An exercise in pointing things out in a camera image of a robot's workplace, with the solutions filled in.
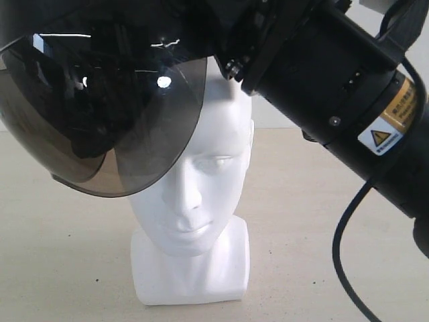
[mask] helmet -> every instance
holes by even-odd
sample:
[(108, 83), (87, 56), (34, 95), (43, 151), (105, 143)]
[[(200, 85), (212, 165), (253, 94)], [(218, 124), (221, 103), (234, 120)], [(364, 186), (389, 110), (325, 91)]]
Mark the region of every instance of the helmet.
[(20, 144), (90, 195), (123, 197), (161, 178), (204, 98), (210, 46), (192, 12), (171, 0), (3, 5), (0, 118)]

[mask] table surface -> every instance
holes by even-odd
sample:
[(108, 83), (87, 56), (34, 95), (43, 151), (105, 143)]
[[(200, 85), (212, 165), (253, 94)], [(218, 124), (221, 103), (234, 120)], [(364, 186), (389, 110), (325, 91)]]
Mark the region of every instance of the table surface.
[[(330, 252), (362, 180), (297, 129), (256, 132), (236, 212), (251, 240), (246, 297), (199, 306), (137, 300), (129, 259), (137, 222), (127, 199), (54, 182), (8, 133), (0, 146), (2, 322), (366, 321), (336, 279)], [(429, 316), (429, 261), (412, 224), (372, 192), (346, 230), (345, 270), (382, 321)]]

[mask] mannequin face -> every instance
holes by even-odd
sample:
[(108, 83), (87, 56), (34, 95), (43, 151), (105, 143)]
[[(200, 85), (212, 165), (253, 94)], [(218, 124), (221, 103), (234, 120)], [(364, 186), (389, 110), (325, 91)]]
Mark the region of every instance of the mannequin face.
[(251, 155), (250, 100), (238, 84), (209, 77), (183, 155), (154, 185), (130, 196), (143, 230), (164, 253), (191, 257), (209, 251), (233, 216)]

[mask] mannequin eye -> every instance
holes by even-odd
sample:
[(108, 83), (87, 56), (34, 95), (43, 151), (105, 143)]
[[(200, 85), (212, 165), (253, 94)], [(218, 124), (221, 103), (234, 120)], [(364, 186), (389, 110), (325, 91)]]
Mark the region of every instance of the mannequin eye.
[(201, 158), (195, 161), (195, 167), (207, 174), (216, 174), (224, 170), (231, 164), (234, 157), (232, 156), (213, 156), (208, 158)]

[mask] mannequin base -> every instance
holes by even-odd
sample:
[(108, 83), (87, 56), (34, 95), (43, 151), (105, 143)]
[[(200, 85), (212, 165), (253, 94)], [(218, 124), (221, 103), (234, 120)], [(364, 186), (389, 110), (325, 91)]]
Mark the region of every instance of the mannequin base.
[(240, 301), (249, 282), (247, 224), (233, 216), (212, 250), (192, 258), (165, 255), (139, 229), (131, 240), (131, 266), (137, 297), (147, 306)]

